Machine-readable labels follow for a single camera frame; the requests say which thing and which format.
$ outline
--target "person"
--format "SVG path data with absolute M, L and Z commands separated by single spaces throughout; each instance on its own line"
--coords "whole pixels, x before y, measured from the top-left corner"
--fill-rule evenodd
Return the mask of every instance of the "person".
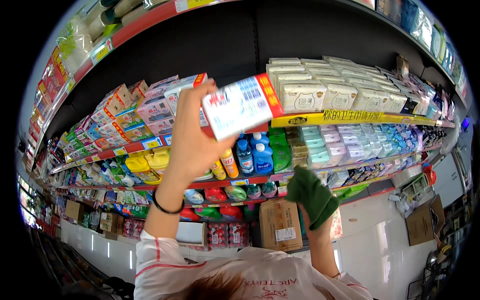
M 201 99 L 216 91 L 209 79 L 183 90 L 172 134 L 171 157 L 136 245 L 134 297 L 158 299 L 372 299 L 367 288 L 347 273 L 339 273 L 330 240 L 330 217 L 308 231 L 312 264 L 283 251 L 246 247 L 235 258 L 215 258 L 187 264 L 175 236 L 183 192 L 220 155 L 236 136 L 223 141 L 208 138 L 200 129 Z M 300 208 L 308 228 L 309 219 Z

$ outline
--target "green cloth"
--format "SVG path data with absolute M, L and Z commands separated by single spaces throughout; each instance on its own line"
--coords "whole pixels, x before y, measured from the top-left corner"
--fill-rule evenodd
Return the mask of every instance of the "green cloth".
M 334 197 L 330 189 L 323 186 L 312 172 L 299 166 L 287 186 L 286 200 L 299 202 L 307 211 L 309 230 L 318 229 L 340 206 L 341 200 Z

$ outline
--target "black bracelet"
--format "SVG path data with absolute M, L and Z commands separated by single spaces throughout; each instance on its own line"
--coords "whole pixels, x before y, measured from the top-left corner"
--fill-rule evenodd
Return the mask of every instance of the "black bracelet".
M 166 214 L 169 214 L 169 215 L 176 215 L 176 214 L 179 214 L 179 213 L 183 210 L 183 208 L 185 207 L 185 202 L 184 202 L 183 199 L 182 199 L 182 201 L 181 201 L 181 207 L 180 207 L 180 209 L 179 209 L 178 211 L 176 211 L 176 212 L 166 211 L 166 210 L 163 209 L 163 208 L 158 204 L 158 202 L 156 201 L 155 192 L 156 192 L 156 189 L 153 191 L 153 194 L 152 194 L 152 202 L 155 204 L 155 206 L 156 206 L 160 211 L 162 211 L 162 212 L 164 212 L 164 213 L 166 213 Z

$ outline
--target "white shirt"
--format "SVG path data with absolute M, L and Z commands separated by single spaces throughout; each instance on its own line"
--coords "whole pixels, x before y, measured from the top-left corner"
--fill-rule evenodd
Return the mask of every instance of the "white shirt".
M 135 299 L 162 299 L 218 271 L 242 274 L 244 299 L 325 299 L 314 285 L 328 290 L 336 300 L 372 299 L 367 288 L 348 273 L 329 278 L 283 251 L 247 247 L 236 258 L 187 264 L 176 240 L 154 238 L 145 230 L 136 247 Z

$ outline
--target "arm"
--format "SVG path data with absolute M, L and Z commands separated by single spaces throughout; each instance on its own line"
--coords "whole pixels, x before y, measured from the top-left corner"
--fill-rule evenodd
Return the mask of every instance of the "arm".
M 323 275 L 331 278 L 337 276 L 339 271 L 335 263 L 332 241 L 330 240 L 332 217 L 330 216 L 320 228 L 310 231 L 308 230 L 308 225 L 310 224 L 308 214 L 301 204 L 299 204 L 299 208 L 303 215 L 303 222 L 310 242 L 312 266 Z
M 217 142 L 200 129 L 201 100 L 214 91 L 215 81 L 210 78 L 207 83 L 195 89 L 183 90 L 180 94 L 173 126 L 170 162 L 155 191 L 156 200 L 164 210 L 178 211 L 183 201 L 183 191 L 196 177 L 204 174 L 237 139 L 233 136 Z M 152 205 L 144 229 L 153 237 L 174 239 L 179 220 L 179 214 L 166 214 Z

